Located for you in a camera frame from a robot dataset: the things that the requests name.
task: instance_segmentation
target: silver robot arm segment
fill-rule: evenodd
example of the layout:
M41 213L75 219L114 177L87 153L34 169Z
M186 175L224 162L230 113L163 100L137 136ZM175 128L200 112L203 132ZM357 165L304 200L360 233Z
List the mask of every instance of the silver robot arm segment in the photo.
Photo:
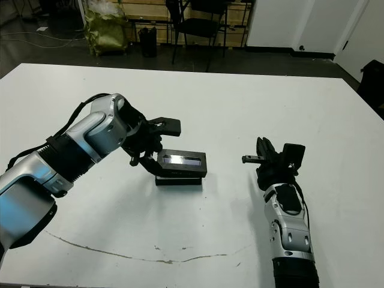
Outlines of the silver robot arm segment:
M88 116L48 138L43 149L30 153L0 177L0 266L9 248L32 242L53 218L57 206L52 196L66 195L79 176L122 146L141 126L148 126L122 95L101 96L91 102ZM160 137L146 137L162 148Z

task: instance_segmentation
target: chair leg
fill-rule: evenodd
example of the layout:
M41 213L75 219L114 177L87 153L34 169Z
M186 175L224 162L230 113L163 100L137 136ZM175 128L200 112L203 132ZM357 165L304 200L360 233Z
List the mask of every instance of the chair leg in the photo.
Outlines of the chair leg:
M207 66L206 66L205 72L208 72L208 70L209 70L209 66L210 66L210 64L211 64L212 55L213 55L213 53L214 53L214 51L215 51L216 36L217 36L217 32L216 32L216 34L215 34L214 41L213 41L212 46L211 46L211 48L210 48L210 49L211 49L211 52L209 53L208 64L207 64Z
M225 55L226 55L227 15L228 15L228 8L226 8L226 17L225 17L225 21L224 21L224 45L223 45L223 57L225 57Z
M172 64L175 63L176 49L178 48L179 32L175 31L175 49L173 51Z

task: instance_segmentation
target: black chair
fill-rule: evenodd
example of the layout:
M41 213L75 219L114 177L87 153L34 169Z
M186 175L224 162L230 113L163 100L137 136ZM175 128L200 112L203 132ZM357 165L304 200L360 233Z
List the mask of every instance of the black chair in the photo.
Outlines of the black chair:
M184 10L190 2L191 0L188 0L183 5L182 0L166 0L166 7L168 8L173 27L175 29L175 49L173 51L172 64L175 63L179 33L184 33L184 41L186 46L187 46L187 34L200 36L204 38L209 38L208 46L212 49L209 55L207 68L205 70L206 72L208 72L209 65L211 63L213 49L216 42L216 37L220 28L220 21L225 12L226 6L221 5L220 7L215 8L214 14L219 14L218 22L213 21L213 16L211 17L210 20L200 19L200 18L184 19Z

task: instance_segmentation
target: white wall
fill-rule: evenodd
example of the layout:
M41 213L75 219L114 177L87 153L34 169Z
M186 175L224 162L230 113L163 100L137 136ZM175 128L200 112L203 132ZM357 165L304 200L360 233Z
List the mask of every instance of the white wall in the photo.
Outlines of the white wall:
M308 0L256 0L248 46L291 47Z
M345 50L335 58L357 81L360 69L371 60L384 63L384 0L370 0Z
M358 2L316 0L298 46L303 45L305 51L333 53Z
M334 53L361 1L258 0L247 45Z

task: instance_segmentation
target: black cable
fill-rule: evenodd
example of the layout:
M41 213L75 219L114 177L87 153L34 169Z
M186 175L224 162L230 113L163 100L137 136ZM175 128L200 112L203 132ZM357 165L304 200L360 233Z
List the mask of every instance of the black cable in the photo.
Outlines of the black cable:
M87 105L89 104L90 102L98 99L98 98L101 98L101 97L104 97L104 96L107 96L107 95L110 95L108 93L99 93L99 94L96 94L94 96L92 96L91 98L89 98L88 100L86 100L85 102L81 102L78 107L74 110L74 112L72 113L72 115L70 116L68 122L59 130L57 131L53 136L56 137L56 136L60 136L61 134L63 134L68 128L69 126L75 121L75 119L78 117L78 115L80 114L81 110ZM13 157L9 163L8 163L8 167L6 169L6 171L8 171L9 169L11 169L15 162L17 161L17 159L19 159L20 157L24 157L24 156L27 156L29 155L30 153L36 151L36 150L39 150L41 148L44 148L45 146L47 146L48 143L44 143L40 146L36 146L36 147L33 147L33 148L30 148L28 150L25 150L19 154L17 154L15 157Z
M299 186L299 184L298 184L296 181L294 181L293 184L294 184L294 186L296 187L296 189L297 189L297 191L298 191L298 193L299 193L299 196L300 196L300 198L301 198L301 201L302 201L302 203L303 203L303 205L304 205L304 207L305 207L305 210L306 210L306 212L307 212L308 230L310 230L310 213L309 213L309 211L308 211L307 203L306 203L305 200L304 200L304 195L303 195L303 193L302 193L302 190L301 190L301 187Z
M22 7L22 11L20 12L20 16L23 18L23 11L24 11L24 8L25 8L25 0L23 1L23 7Z

